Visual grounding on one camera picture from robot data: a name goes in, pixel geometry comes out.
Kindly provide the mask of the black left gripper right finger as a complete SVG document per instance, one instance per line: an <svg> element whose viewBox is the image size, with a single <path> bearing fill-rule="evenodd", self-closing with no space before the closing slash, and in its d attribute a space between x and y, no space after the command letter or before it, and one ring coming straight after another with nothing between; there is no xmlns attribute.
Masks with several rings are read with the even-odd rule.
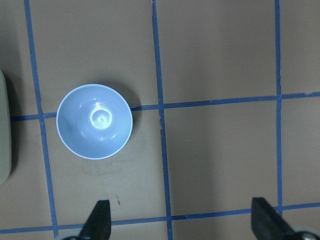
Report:
<svg viewBox="0 0 320 240"><path fill-rule="evenodd" d="M287 240L295 235L292 227L263 197L251 200L251 230L257 240Z"/></svg>

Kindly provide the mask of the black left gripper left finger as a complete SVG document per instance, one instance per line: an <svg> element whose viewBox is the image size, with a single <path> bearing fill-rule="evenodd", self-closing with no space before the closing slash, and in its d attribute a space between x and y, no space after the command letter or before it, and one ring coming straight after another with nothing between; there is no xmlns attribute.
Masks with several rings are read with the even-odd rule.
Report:
<svg viewBox="0 0 320 240"><path fill-rule="evenodd" d="M111 236L109 200L99 200L77 236L78 240L108 240Z"/></svg>

